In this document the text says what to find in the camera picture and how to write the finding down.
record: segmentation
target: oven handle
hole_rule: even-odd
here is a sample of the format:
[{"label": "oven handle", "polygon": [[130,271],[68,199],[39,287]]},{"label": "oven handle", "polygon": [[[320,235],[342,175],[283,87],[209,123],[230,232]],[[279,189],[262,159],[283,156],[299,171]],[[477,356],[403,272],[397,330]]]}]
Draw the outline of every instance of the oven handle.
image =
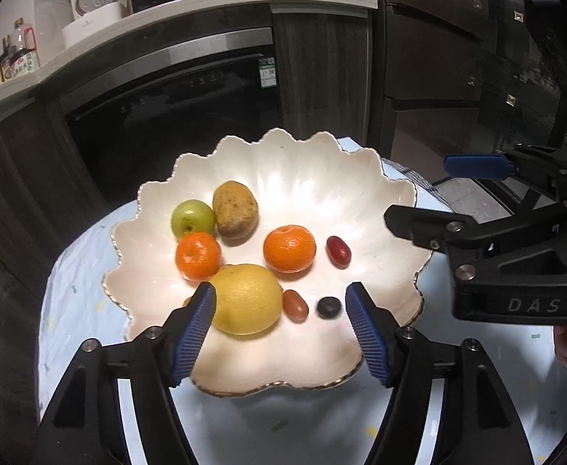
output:
[{"label": "oven handle", "polygon": [[192,59],[273,44],[271,28],[252,28],[204,36],[144,55],[84,83],[59,99],[64,114],[125,83]]}]

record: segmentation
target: orange fruit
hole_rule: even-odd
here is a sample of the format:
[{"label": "orange fruit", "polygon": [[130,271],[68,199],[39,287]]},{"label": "orange fruit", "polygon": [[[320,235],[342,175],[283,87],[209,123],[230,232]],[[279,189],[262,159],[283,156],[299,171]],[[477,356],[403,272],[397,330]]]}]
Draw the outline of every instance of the orange fruit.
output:
[{"label": "orange fruit", "polygon": [[314,261],[315,239],[303,226],[278,227],[264,240],[264,259],[275,271],[298,273]]},{"label": "orange fruit", "polygon": [[187,234],[176,246],[176,267],[186,279],[208,281],[221,267],[221,247],[206,232]]}]

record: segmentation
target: table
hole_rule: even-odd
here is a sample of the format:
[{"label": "table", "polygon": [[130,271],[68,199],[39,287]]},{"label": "table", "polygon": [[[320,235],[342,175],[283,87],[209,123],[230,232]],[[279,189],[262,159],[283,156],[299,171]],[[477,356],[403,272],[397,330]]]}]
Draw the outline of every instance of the table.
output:
[{"label": "table", "polygon": [[[340,140],[344,150],[360,148]],[[384,162],[390,178],[402,169]],[[425,188],[417,205],[449,208]],[[117,265],[110,230],[132,218],[136,201],[118,208],[83,233],[61,254],[48,280],[38,337],[40,416],[81,342],[123,341],[126,314],[109,300],[103,275]],[[418,328],[430,340],[459,344],[478,338],[503,379],[523,422],[535,463],[542,463],[567,431],[567,375],[554,361],[552,329],[530,325],[461,322],[450,312],[451,283],[446,257],[435,253],[419,276],[425,309]],[[134,465],[145,455],[134,416],[128,380],[119,380],[120,406],[128,450]],[[430,408],[418,465],[430,463],[440,418],[443,382],[432,386]],[[172,390],[177,412],[200,465],[354,465],[369,453],[390,389],[371,377],[364,365],[348,382],[324,391],[266,390],[241,399],[217,399],[185,380]]]}]

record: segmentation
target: potato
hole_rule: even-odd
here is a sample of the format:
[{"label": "potato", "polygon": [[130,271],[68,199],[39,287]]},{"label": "potato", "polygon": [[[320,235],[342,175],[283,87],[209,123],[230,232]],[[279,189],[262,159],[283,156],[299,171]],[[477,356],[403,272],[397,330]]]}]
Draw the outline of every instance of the potato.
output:
[{"label": "potato", "polygon": [[257,201],[248,187],[237,181],[226,181],[214,191],[212,209],[224,238],[248,236],[257,224]]}]

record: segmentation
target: green and white sticker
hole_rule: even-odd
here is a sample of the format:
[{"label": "green and white sticker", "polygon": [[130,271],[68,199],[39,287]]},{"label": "green and white sticker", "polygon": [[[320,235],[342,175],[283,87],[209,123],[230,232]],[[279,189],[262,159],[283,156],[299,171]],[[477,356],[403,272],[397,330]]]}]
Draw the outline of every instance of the green and white sticker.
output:
[{"label": "green and white sticker", "polygon": [[261,57],[260,64],[260,84],[262,89],[277,85],[277,73],[275,70],[274,57]]}]

